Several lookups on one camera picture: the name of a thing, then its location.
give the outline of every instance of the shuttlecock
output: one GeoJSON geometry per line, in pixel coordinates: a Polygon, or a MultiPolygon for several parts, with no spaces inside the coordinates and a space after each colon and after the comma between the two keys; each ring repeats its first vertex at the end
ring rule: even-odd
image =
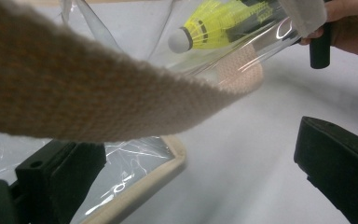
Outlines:
{"type": "Polygon", "coordinates": [[[172,33],[168,45],[175,53],[222,48],[260,28],[271,15],[267,2],[247,6],[240,0],[204,0],[185,25],[172,33]]]}

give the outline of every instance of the clear plastic wrap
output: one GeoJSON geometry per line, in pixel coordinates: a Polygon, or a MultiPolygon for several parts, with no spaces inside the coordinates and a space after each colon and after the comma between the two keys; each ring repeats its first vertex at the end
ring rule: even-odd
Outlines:
{"type": "MultiPolygon", "coordinates": [[[[0,134],[0,179],[12,184],[14,169],[49,139],[12,137],[0,134]]],[[[114,200],[161,164],[175,159],[172,149],[160,137],[105,143],[107,163],[98,174],[85,201],[71,223],[80,223],[95,210],[114,200]]]]}
{"type": "Polygon", "coordinates": [[[278,0],[17,1],[110,49],[214,84],[246,76],[300,38],[278,0]],[[232,61],[223,60],[230,55],[238,58],[232,54],[240,49],[252,55],[224,64],[236,76],[216,75],[216,66],[232,61]]]}

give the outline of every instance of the woven fabric strap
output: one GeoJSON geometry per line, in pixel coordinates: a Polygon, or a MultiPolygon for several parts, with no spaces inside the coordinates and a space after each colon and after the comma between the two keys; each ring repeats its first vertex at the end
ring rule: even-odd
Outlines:
{"type": "Polygon", "coordinates": [[[260,85],[259,66],[246,76],[237,90],[181,77],[0,0],[2,133],[88,142],[179,133],[260,85]]]}

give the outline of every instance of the white background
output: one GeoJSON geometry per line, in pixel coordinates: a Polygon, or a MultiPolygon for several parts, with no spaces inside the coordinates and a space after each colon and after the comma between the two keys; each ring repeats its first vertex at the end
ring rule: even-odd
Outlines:
{"type": "Polygon", "coordinates": [[[123,223],[349,223],[293,160],[302,116],[358,134],[358,56],[331,57],[313,70],[297,45],[268,59],[259,90],[178,134],[186,169],[123,223]]]}

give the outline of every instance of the human hand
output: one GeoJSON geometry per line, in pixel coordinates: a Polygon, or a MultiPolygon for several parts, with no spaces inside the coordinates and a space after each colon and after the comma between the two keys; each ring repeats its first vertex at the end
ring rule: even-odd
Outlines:
{"type": "MultiPolygon", "coordinates": [[[[331,22],[331,45],[358,54],[358,0],[333,0],[325,3],[325,8],[327,22],[331,22]]],[[[300,44],[308,45],[323,32],[323,27],[319,28],[300,44]]]]}

